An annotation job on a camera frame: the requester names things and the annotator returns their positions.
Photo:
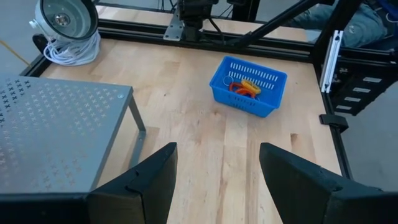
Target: gray metal platform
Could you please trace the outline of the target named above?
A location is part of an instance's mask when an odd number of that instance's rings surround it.
[[[131,86],[0,76],[0,194],[95,189],[128,106]]]

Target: black aluminum frame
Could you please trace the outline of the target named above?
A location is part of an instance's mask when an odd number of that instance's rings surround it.
[[[252,55],[257,57],[269,57],[280,60],[291,60],[296,62],[312,63],[315,73],[319,79],[322,72],[322,63],[319,58],[325,57],[329,34],[334,30],[342,30],[349,22],[352,15],[359,6],[361,0],[340,0],[336,11],[333,13],[330,23],[323,30],[315,45],[305,42],[292,40],[280,40],[271,38],[261,38],[251,42],[248,47],[234,47],[232,45],[215,45],[211,42],[172,42],[163,39],[166,26],[153,24],[140,24],[135,22],[112,21],[106,19],[99,20],[99,32],[102,38],[117,39],[148,44],[171,45],[177,47],[187,47],[192,49],[212,50],[227,52],[232,54]],[[211,40],[221,40],[220,35],[213,31],[204,31],[204,34]],[[243,35],[224,34],[225,41],[241,38]],[[39,77],[42,72],[51,64],[44,57],[39,57],[33,62],[33,66],[25,70],[22,75]],[[385,75],[395,75],[398,73],[396,58],[389,52],[367,49],[348,49],[341,48],[340,56],[336,69],[351,70],[358,73],[383,73]],[[329,94],[322,93],[323,103],[327,114],[334,114],[333,100]],[[346,178],[352,179],[351,170],[345,153],[340,130],[330,126],[331,135],[336,148],[336,154],[340,163],[341,173]]]

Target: blue plastic basket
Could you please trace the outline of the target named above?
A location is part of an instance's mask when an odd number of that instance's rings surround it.
[[[229,91],[225,84],[229,84],[232,79],[225,76],[231,76],[234,82],[239,83],[242,79],[250,80],[261,88],[261,93],[256,99],[252,99]],[[210,86],[217,102],[265,118],[274,109],[279,108],[286,79],[286,73],[226,56],[211,79]]]

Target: gray floor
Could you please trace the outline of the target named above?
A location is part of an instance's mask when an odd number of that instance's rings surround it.
[[[157,7],[157,0],[102,0],[104,2],[129,4],[140,7]],[[257,20],[269,21],[297,0],[262,0]],[[36,0],[3,0],[0,7],[0,39],[6,41],[28,61],[33,61],[39,52],[31,37],[35,31],[28,22],[34,18]],[[219,15],[228,7],[225,0],[213,8]],[[165,1],[165,8],[170,4]],[[308,32],[308,38],[316,32]],[[26,66],[13,54],[0,46],[1,73],[19,74]],[[396,163],[398,157],[398,84],[390,87],[375,102],[358,116],[346,116],[350,128],[342,134],[346,152],[355,180],[380,187],[398,190]]]

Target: wooden table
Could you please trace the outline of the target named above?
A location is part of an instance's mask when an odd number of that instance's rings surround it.
[[[170,14],[98,7],[101,18],[167,25]],[[259,24],[215,20],[224,32],[246,33]],[[280,27],[269,34],[305,40],[303,30]],[[311,64],[233,55],[288,74],[279,110],[267,118],[216,103],[209,82],[225,53],[102,40],[95,62],[52,64],[43,77],[118,83],[134,87],[147,139],[141,160],[178,142],[178,171],[169,223],[281,223],[262,176],[259,146],[270,142],[340,173]],[[125,115],[100,185],[127,169],[136,127]]]

